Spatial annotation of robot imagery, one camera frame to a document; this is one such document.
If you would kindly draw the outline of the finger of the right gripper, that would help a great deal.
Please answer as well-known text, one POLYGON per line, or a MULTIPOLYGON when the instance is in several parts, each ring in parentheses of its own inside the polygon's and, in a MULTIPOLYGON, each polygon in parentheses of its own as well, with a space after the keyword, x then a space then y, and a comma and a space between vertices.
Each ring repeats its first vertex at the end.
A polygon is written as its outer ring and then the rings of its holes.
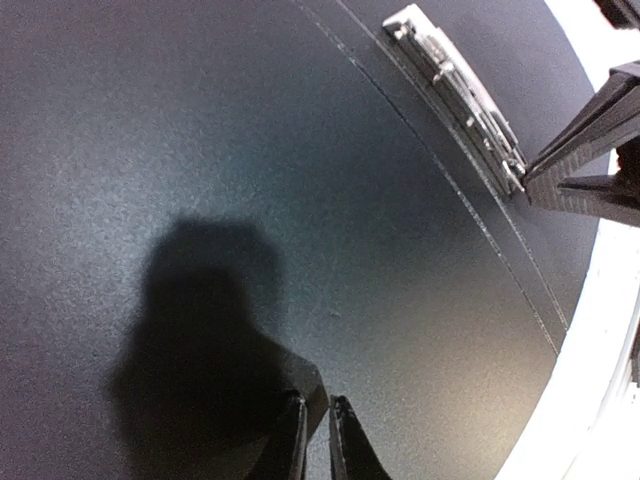
POLYGON ((529 202, 547 210, 639 223, 639 62, 609 78, 527 169, 529 202), (575 177, 586 164, 617 152, 617 173, 575 177))

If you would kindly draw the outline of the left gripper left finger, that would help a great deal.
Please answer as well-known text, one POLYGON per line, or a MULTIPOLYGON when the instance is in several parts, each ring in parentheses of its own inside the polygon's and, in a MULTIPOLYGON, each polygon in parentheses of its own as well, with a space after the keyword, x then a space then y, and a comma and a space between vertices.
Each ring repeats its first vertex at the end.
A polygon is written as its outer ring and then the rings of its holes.
POLYGON ((284 410, 246 480, 301 480, 305 476, 307 406, 297 390, 286 392, 284 410))

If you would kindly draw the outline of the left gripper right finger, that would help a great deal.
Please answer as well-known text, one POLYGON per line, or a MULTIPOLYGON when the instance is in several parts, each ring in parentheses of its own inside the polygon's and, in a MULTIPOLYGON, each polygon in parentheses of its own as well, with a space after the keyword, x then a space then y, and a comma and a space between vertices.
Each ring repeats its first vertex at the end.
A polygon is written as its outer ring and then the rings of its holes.
POLYGON ((329 402, 331 478, 391 480, 346 396, 329 402))

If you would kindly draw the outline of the blue file folder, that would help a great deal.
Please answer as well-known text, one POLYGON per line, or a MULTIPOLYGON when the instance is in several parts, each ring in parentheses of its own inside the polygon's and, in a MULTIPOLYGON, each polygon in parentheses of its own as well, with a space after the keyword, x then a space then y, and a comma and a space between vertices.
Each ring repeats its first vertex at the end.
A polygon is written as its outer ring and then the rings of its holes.
POLYGON ((1 475, 240 479, 281 396, 395 479, 491 479, 594 218, 490 190, 399 67, 398 1, 1 5, 1 475))

